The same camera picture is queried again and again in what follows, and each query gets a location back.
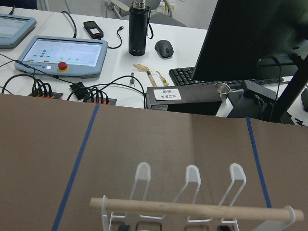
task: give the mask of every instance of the white desk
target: white desk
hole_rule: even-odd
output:
[[[8,13],[10,10],[10,7],[0,8],[1,13]],[[37,26],[16,48],[1,51],[1,53],[8,55],[11,58],[17,59],[34,35],[70,38],[73,36],[73,25],[66,14],[27,9],[16,9],[14,14],[36,18]],[[72,15],[72,17],[77,26],[77,38],[90,38],[83,28],[83,22],[94,20],[104,31],[103,39],[106,40],[110,46],[117,46],[120,43],[116,31],[120,26],[124,26],[124,29],[119,32],[123,40],[122,46],[114,50],[108,49],[100,77],[82,80],[85,86],[109,83],[120,76],[130,75],[131,72],[134,72],[135,77],[142,83],[146,90],[147,87],[152,85],[145,73],[139,72],[133,67],[134,63],[148,66],[150,70],[158,70],[166,78],[169,85],[172,86],[173,83],[168,74],[169,69],[195,66],[206,35],[206,30],[202,29],[152,24],[154,38],[152,40],[147,39],[145,55],[135,57],[130,55],[128,52],[128,21],[85,15]],[[169,40],[173,45],[174,55],[171,59],[161,59],[154,50],[156,42],[162,39]],[[7,62],[7,60],[0,57],[0,63],[3,64],[5,62]],[[3,86],[5,81],[12,75],[20,74],[19,71],[15,70],[13,63],[2,67],[1,73],[3,77],[0,79],[0,86]],[[153,76],[157,85],[163,86],[158,75],[153,74]],[[63,99],[67,99],[71,92],[69,84],[52,79],[48,76],[40,76],[39,78],[44,82],[50,83],[54,92],[63,93]],[[80,82],[79,78],[70,77],[66,78],[66,80]],[[7,86],[7,89],[13,94],[28,95],[32,83],[33,81],[30,78],[19,77],[12,80]],[[118,83],[129,85],[129,78],[122,79],[118,81]],[[280,93],[284,90],[285,86],[286,85],[281,85]],[[138,86],[137,82],[135,82],[135,87],[141,90],[141,87]],[[267,85],[267,87],[272,90],[277,88],[276,85]],[[110,98],[117,99],[118,106],[143,108],[143,97],[133,90],[123,87],[109,86],[105,89],[105,92]],[[73,96],[71,97],[71,100],[76,101],[76,98]],[[232,105],[230,101],[227,100],[227,102],[222,104],[220,107],[217,116],[226,117],[231,109]],[[289,112],[294,115],[293,120],[296,117],[304,120],[304,124],[308,125],[308,116],[302,108],[300,97],[297,98]]]

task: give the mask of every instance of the black keyboard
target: black keyboard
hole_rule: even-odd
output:
[[[171,69],[169,71],[169,75],[176,86],[185,86],[191,84],[215,84],[218,82],[223,82],[227,84],[232,90],[241,89],[242,81],[241,80],[233,80],[233,81],[197,81],[192,80],[194,67],[186,67],[186,68],[177,68]],[[277,79],[249,79],[257,84],[269,84],[269,83],[278,83]]]

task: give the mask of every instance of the wooden rod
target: wooden rod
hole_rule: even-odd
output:
[[[91,198],[91,208],[101,208],[102,198]],[[250,220],[290,220],[290,214],[283,208],[254,208],[219,205],[196,205],[183,203],[134,201],[106,198],[106,211],[177,214],[185,216],[201,216],[206,218],[237,218]],[[303,221],[304,213],[294,209],[295,220]]]

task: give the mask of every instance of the computer mouse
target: computer mouse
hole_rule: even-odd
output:
[[[173,55],[173,47],[167,40],[160,40],[155,44],[155,50],[162,58],[170,58]]]

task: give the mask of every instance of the blue line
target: blue line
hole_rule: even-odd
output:
[[[255,141],[255,137],[254,137],[254,132],[253,132],[252,126],[251,126],[251,120],[250,120],[250,118],[246,117],[246,121],[247,121],[247,126],[248,126],[250,141],[251,141],[251,146],[252,146],[252,150],[254,152],[255,162],[256,162],[256,166],[257,166],[257,170],[258,170],[258,174],[259,174],[259,178],[260,178],[260,182],[261,182],[261,186],[262,186],[262,190],[263,190],[263,195],[264,195],[264,198],[265,198],[266,206],[267,206],[267,208],[272,208],[271,207],[271,203],[270,203],[269,193],[268,193],[268,190],[266,188],[266,184],[265,184],[265,180],[264,180],[264,176],[263,176],[263,172],[262,172],[262,168],[261,168],[261,163],[260,163],[260,160],[259,160],[259,155],[258,155],[258,151],[257,151],[256,141]]]
[[[83,153],[85,151],[85,148],[86,148],[86,145],[87,145],[87,142],[88,142],[88,139],[89,139],[89,135],[90,135],[90,132],[91,132],[91,129],[92,129],[92,126],[93,126],[96,114],[98,112],[98,108],[99,108],[99,105],[98,104],[95,105],[94,111],[92,113],[91,119],[90,119],[89,124],[88,124],[88,128],[86,130],[86,133],[85,133],[85,136],[83,138],[81,147],[79,149],[78,156],[76,158],[76,161],[75,161],[75,164],[74,164],[71,176],[70,176],[70,178],[68,180],[68,183],[67,183],[67,186],[66,186],[66,189],[65,189],[65,192],[64,192],[64,195],[63,195],[60,207],[58,209],[57,216],[56,216],[56,218],[54,220],[54,223],[53,223],[53,226],[52,226],[52,229],[51,229],[52,231],[57,231],[58,227],[60,225],[61,218],[62,218],[64,209],[65,209],[65,206],[66,206],[66,202],[67,202],[69,194],[71,192],[71,189],[72,189],[72,186],[73,186],[76,174],[77,174],[77,170],[78,170],[79,164],[81,162],[82,155],[83,155]]]

